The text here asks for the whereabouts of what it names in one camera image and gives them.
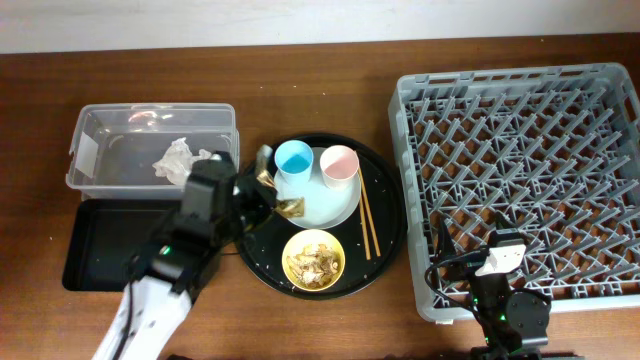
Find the small bowl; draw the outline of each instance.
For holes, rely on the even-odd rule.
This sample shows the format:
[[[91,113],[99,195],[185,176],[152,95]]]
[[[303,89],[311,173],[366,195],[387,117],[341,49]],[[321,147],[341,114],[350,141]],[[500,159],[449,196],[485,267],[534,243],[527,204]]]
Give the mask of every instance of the small bowl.
[[[305,286],[303,282],[298,280],[296,275],[293,273],[293,270],[291,270],[291,268],[289,267],[289,264],[287,264],[287,256],[296,256],[302,253],[302,250],[307,245],[320,244],[327,245],[327,247],[331,248],[331,250],[333,250],[333,252],[337,255],[338,273],[333,276],[328,284],[325,284],[322,287],[311,289]],[[338,281],[338,279],[340,279],[340,276],[342,276],[342,273],[344,272],[344,266],[345,256],[342,245],[340,245],[338,239],[336,239],[333,235],[322,230],[304,230],[295,234],[291,239],[289,239],[289,242],[287,242],[287,245],[285,245],[284,250],[282,251],[282,270],[284,270],[284,274],[293,285],[304,291],[322,291],[330,288]]]

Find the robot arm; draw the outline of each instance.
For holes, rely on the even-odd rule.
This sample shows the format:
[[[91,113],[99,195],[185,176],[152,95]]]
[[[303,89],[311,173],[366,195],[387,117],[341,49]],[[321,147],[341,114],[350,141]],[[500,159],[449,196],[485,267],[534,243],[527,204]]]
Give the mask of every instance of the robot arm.
[[[533,290],[512,289],[507,278],[522,263],[525,250],[520,232],[499,217],[487,245],[458,255],[446,224],[440,221],[436,260],[427,269],[425,281],[443,299],[471,311],[482,326],[487,347],[472,349],[471,359],[541,358],[539,349],[548,343],[551,300]],[[468,281],[471,305],[433,285],[434,270],[441,267],[447,268],[447,281]]]
[[[218,269],[222,248],[275,206],[275,191],[238,177],[227,154],[196,162],[180,210],[131,258],[122,302],[93,359],[156,359]]]

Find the crumpled tissue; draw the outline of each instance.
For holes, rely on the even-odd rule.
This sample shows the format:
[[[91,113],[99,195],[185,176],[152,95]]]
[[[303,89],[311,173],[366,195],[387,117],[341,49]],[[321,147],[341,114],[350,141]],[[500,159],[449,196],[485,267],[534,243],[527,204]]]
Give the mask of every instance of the crumpled tissue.
[[[152,165],[156,169],[157,177],[166,176],[172,184],[184,185],[194,162],[211,159],[213,154],[204,149],[200,149],[198,156],[193,156],[186,139],[184,137],[172,142],[162,159]]]

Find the gray dish rack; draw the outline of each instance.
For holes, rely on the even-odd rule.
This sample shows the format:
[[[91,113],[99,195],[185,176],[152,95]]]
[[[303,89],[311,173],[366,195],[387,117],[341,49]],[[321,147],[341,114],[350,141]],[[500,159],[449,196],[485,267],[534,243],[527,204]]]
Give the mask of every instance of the gray dish rack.
[[[424,282],[444,217],[458,252],[502,213],[525,234],[514,287],[552,311],[640,305],[640,103],[619,64],[404,76],[389,120],[420,315],[471,318]],[[464,299],[465,283],[439,278]]]

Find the plastic bin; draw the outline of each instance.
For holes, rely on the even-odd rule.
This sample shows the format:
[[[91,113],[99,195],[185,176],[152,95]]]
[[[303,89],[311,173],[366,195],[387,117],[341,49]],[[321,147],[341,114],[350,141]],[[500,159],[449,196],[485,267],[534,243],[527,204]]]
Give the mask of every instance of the plastic bin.
[[[552,297],[552,312],[640,306],[639,115],[619,64],[400,78],[389,120],[420,315],[472,318],[424,281],[437,219],[463,252],[498,213],[528,241],[511,284]],[[438,280],[468,301],[464,283]]]
[[[182,186],[156,177],[152,164],[186,137],[191,152],[226,151],[239,166],[235,111],[228,104],[104,104],[80,112],[67,185],[84,197],[178,199]]]

